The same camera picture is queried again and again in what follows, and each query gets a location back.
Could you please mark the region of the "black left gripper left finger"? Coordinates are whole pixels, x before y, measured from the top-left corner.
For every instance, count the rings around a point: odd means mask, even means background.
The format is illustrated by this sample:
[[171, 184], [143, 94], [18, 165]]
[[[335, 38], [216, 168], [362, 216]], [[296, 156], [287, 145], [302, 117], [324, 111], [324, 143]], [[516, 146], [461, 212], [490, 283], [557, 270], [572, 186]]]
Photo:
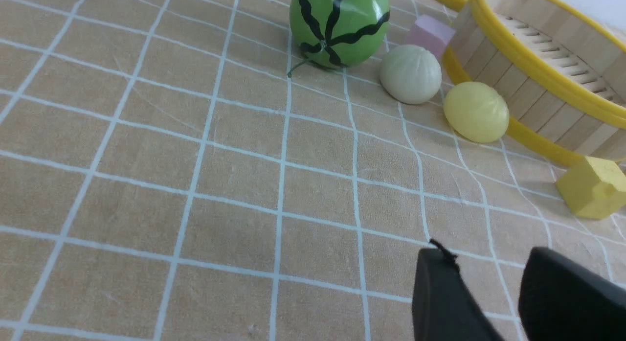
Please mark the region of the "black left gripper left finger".
[[464, 283], [456, 254], [436, 239], [418, 252], [412, 316], [416, 341], [502, 341]]

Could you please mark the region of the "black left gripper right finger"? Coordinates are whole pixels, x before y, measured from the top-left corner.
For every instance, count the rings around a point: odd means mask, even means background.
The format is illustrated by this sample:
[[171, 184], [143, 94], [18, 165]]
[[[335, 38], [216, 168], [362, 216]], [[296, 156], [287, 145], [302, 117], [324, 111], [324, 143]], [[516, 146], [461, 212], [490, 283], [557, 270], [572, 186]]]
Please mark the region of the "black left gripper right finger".
[[534, 247], [518, 299], [530, 341], [623, 341], [626, 292], [572, 259]]

